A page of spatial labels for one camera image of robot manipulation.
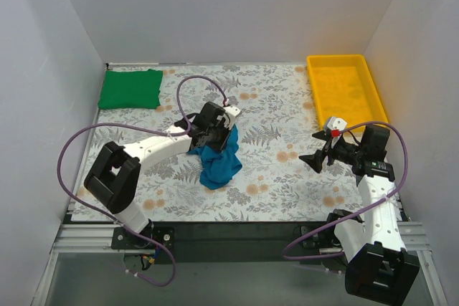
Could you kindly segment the blue t shirt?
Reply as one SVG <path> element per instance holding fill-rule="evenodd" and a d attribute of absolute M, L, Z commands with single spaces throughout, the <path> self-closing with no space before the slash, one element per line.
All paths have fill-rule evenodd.
<path fill-rule="evenodd" d="M 200 184 L 210 190 L 226 186 L 242 168 L 237 157 L 238 150 L 238 129 L 234 126 L 222 152 L 216 152 L 208 146 L 188 152 L 189 155 L 199 156 L 201 161 Z"/>

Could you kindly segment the yellow plastic tray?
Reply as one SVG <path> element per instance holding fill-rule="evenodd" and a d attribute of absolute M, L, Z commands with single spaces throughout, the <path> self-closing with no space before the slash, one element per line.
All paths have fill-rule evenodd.
<path fill-rule="evenodd" d="M 310 55 L 306 64 L 321 128 L 331 116 L 344 119 L 348 126 L 388 121 L 363 55 Z"/>

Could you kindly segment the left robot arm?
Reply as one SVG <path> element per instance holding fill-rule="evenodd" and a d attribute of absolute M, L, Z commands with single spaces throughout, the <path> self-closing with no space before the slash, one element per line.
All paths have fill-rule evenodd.
<path fill-rule="evenodd" d="M 157 163 L 207 147 L 216 152 L 226 148 L 241 109 L 206 102 L 199 113 L 176 121 L 165 135 L 118 145 L 106 143 L 84 180 L 84 187 L 129 229 L 128 240 L 134 247 L 146 248 L 153 239 L 149 219 L 134 200 L 139 176 Z"/>

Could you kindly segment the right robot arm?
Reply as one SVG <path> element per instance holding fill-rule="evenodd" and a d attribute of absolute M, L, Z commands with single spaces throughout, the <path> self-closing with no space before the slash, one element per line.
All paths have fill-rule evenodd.
<path fill-rule="evenodd" d="M 327 219 L 325 240 L 344 251 L 345 289 L 350 295 L 384 305 L 402 305 L 420 270 L 416 256 L 408 253 L 397 224 L 399 184 L 385 161 L 386 145 L 394 128 L 380 121 L 362 123 L 364 133 L 355 143 L 343 137 L 347 123 L 330 117 L 313 137 L 322 149 L 301 156 L 315 172 L 339 161 L 351 166 L 363 202 L 360 212 L 335 210 Z"/>

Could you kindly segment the floral table cloth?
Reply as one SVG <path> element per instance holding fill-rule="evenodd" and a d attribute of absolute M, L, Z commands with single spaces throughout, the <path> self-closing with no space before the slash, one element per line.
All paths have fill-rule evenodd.
<path fill-rule="evenodd" d="M 362 207 L 348 165 L 315 173 L 298 156 L 323 143 L 306 69 L 301 64 L 163 66 L 155 110 L 101 110 L 80 168 L 86 177 L 107 142 L 132 143 L 166 130 L 182 113 L 228 97 L 241 109 L 237 156 L 242 169 L 224 187 L 199 182 L 197 156 L 180 155 L 142 173 L 136 202 L 153 221 L 323 221 L 334 209 Z"/>

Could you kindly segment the folded green t shirt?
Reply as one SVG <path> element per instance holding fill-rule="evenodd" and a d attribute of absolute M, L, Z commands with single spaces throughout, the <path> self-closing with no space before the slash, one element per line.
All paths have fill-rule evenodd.
<path fill-rule="evenodd" d="M 105 73 L 98 108 L 114 109 L 156 109 L 163 72 L 158 70 Z"/>

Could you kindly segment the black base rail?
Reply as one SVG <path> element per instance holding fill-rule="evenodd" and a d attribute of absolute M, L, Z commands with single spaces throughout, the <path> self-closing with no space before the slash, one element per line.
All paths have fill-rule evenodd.
<path fill-rule="evenodd" d="M 196 262 L 279 262 L 282 250 L 298 237 L 325 224 L 307 222 L 156 222 L 144 236 L 163 244 L 177 263 Z M 340 252 L 337 239 L 315 234 L 288 251 L 289 256 Z M 156 245 L 115 228 L 111 249 L 146 254 Z"/>

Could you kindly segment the aluminium frame rail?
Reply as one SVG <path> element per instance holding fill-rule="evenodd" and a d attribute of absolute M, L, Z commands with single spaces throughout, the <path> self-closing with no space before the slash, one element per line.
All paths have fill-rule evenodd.
<path fill-rule="evenodd" d="M 33 305 L 110 305 L 123 281 L 123 253 L 110 248 L 110 224 L 60 227 Z"/>

